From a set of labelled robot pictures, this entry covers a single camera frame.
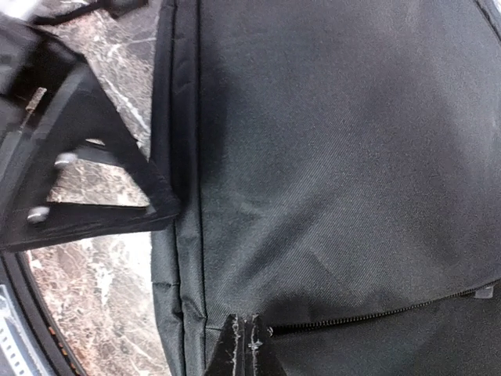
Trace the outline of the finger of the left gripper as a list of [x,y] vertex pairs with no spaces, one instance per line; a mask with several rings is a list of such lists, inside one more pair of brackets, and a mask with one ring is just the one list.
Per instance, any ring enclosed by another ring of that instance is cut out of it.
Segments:
[[[73,165],[126,173],[143,206],[54,201]],[[164,228],[180,203],[84,58],[48,38],[1,41],[1,249]]]

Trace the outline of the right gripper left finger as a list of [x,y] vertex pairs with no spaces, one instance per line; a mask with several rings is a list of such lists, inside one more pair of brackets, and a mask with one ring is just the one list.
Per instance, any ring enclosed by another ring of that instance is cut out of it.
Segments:
[[211,361],[204,372],[207,376],[245,375],[246,318],[228,315],[216,341]]

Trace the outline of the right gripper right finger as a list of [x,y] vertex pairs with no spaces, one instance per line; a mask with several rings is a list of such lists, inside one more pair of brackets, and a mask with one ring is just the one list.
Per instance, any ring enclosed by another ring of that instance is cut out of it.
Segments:
[[286,372],[280,363],[268,328],[259,315],[246,322],[246,375],[280,376]]

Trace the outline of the black student bag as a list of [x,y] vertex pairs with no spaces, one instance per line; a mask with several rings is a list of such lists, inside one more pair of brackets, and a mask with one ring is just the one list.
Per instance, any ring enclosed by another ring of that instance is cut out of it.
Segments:
[[500,372],[497,1],[166,1],[170,372],[259,315],[288,375]]

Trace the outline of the black front rail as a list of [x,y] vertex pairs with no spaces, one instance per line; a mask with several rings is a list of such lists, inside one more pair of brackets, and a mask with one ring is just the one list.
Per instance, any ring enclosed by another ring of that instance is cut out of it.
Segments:
[[85,375],[41,296],[25,254],[1,255],[1,283],[13,297],[15,311],[49,370],[54,375]]

